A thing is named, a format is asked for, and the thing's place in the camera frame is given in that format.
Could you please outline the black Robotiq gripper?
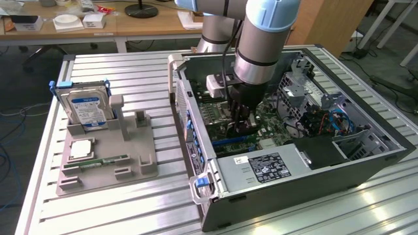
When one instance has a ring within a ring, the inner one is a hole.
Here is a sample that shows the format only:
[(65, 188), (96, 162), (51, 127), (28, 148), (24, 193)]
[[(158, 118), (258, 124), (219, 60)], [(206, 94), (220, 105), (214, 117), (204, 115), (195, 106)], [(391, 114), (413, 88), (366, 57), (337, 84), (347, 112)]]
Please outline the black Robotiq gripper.
[(244, 115), (256, 110), (264, 98), (267, 84), (251, 85), (248, 83), (234, 84), (230, 89), (231, 113)]

